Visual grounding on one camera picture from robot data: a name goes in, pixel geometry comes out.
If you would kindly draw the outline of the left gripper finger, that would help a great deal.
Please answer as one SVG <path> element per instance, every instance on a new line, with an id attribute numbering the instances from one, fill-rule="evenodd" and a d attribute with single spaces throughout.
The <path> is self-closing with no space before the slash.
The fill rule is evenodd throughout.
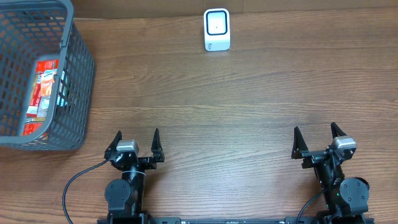
<path id="1" fill-rule="evenodd" d="M 122 140 L 122 132 L 118 131 L 112 140 L 111 144 L 106 148 L 104 152 L 104 158 L 109 159 L 114 151 L 116 151 L 118 142 Z"/>
<path id="2" fill-rule="evenodd" d="M 156 162 L 164 162 L 165 156 L 160 142 L 160 132 L 158 128 L 155 129 L 154 137 L 152 140 L 151 152 Z"/>

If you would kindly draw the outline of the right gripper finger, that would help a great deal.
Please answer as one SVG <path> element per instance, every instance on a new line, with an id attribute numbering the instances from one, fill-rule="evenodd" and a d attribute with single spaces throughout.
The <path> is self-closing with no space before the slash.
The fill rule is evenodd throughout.
<path id="1" fill-rule="evenodd" d="M 331 133 L 332 133 L 333 138 L 346 135 L 346 133 L 343 132 L 335 122 L 331 123 Z"/>
<path id="2" fill-rule="evenodd" d="M 308 154 L 308 147 L 305 143 L 305 140 L 302 136 L 302 133 L 299 130 L 299 127 L 296 126 L 294 128 L 294 143 L 291 153 L 292 159 L 303 159 Z"/>

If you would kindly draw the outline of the orange spaghetti packet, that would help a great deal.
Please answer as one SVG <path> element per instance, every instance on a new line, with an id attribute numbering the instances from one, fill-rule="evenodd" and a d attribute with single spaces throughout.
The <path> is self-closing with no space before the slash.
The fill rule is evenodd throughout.
<path id="1" fill-rule="evenodd" d="M 58 69 L 58 59 L 37 61 L 34 73 L 33 90 L 25 113 L 26 119 L 22 136 L 32 134 L 44 123 L 50 106 L 50 95 L 54 75 Z"/>

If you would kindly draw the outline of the green wet wipes packet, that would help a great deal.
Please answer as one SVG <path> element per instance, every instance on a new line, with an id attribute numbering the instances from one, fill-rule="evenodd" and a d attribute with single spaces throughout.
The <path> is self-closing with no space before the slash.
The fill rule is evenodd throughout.
<path id="1" fill-rule="evenodd" d="M 61 76 L 61 81 L 59 84 L 59 94 L 60 97 L 57 100 L 57 105 L 58 106 L 66 106 L 67 102 L 65 100 L 65 97 L 67 96 L 67 84 L 68 84 L 68 79 L 66 77 L 65 72 L 62 72 L 62 76 Z"/>

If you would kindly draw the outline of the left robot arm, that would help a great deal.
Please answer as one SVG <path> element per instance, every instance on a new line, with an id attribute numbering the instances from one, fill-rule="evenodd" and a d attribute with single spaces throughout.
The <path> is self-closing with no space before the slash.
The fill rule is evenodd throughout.
<path id="1" fill-rule="evenodd" d="M 123 140 L 120 131 L 116 134 L 105 150 L 104 158 L 121 171 L 121 178 L 112 180 L 106 186 L 104 197 L 108 203 L 108 214 L 98 223 L 155 223 L 153 216 L 142 206 L 146 170 L 156 169 L 157 164 L 165 160 L 158 129 L 155 130 L 150 150 L 151 156 L 140 157 L 135 140 Z"/>

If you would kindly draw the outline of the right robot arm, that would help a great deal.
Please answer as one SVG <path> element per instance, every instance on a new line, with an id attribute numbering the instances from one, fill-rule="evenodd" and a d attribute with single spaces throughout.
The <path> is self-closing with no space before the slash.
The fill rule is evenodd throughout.
<path id="1" fill-rule="evenodd" d="M 364 217 L 368 211 L 370 184 L 361 177 L 346 178 L 341 165 L 350 160 L 357 149 L 356 141 L 332 122 L 333 140 L 323 151 L 309 151 L 299 127 L 294 128 L 291 158 L 301 159 L 302 168 L 312 168 L 321 185 L 299 211 L 296 223 L 302 221 L 305 209 L 320 196 L 324 196 L 326 210 L 317 212 L 312 223 L 374 223 Z"/>

